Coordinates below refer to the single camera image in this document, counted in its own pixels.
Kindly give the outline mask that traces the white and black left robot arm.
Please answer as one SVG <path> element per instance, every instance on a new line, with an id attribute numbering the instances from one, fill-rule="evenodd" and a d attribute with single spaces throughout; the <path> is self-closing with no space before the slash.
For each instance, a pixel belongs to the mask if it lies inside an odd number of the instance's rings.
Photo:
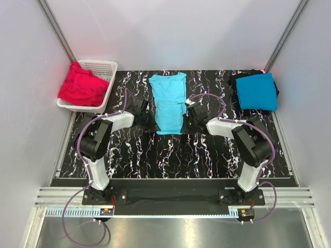
<path id="1" fill-rule="evenodd" d="M 149 109 L 150 102 L 135 99 L 125 110 L 96 116 L 86 114 L 74 140 L 74 148 L 82 159 L 88 174 L 87 199 L 105 205 L 113 199 L 110 179 L 106 172 L 106 155 L 113 132 L 138 126 L 144 132 L 156 132 L 158 125 Z"/>

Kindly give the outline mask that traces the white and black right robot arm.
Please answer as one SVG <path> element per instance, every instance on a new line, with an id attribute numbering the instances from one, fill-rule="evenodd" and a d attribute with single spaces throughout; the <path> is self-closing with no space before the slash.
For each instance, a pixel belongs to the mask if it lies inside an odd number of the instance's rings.
<path id="1" fill-rule="evenodd" d="M 246 121 L 212 118 L 199 103 L 187 105 L 182 132 L 222 136 L 234 140 L 243 163 L 232 197 L 241 205 L 252 201 L 261 170 L 275 158 L 275 145 L 258 117 Z"/>

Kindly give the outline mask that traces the light cyan t shirt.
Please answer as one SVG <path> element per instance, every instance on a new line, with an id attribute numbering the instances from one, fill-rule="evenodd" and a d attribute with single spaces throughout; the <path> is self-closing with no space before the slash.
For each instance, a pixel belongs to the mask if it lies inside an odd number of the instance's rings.
<path id="1" fill-rule="evenodd" d="M 185 73 L 171 76 L 154 74 L 149 78 L 156 107 L 155 121 L 158 135 L 181 134 L 186 114 Z"/>

